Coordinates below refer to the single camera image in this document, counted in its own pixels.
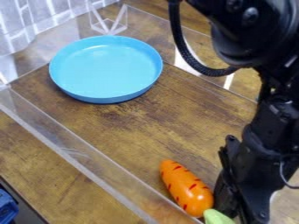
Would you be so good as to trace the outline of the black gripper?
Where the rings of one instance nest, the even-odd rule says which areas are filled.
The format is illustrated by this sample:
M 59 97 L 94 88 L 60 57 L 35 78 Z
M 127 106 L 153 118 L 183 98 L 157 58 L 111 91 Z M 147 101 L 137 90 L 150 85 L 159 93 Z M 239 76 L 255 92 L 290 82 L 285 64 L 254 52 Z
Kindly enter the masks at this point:
M 299 155 L 267 149 L 251 128 L 242 141 L 233 135 L 219 149 L 222 171 L 214 188 L 214 208 L 242 224 L 270 223 L 271 196 L 299 168 Z

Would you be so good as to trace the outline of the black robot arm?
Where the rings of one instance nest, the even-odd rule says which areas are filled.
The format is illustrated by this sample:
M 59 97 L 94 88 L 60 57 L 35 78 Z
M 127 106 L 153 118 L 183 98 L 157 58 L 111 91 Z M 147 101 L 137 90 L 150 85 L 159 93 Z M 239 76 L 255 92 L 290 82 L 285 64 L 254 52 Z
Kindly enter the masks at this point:
M 262 88 L 242 138 L 219 150 L 215 207 L 242 224 L 270 223 L 270 199 L 299 169 L 299 0 L 186 0 L 210 19 L 215 52 Z

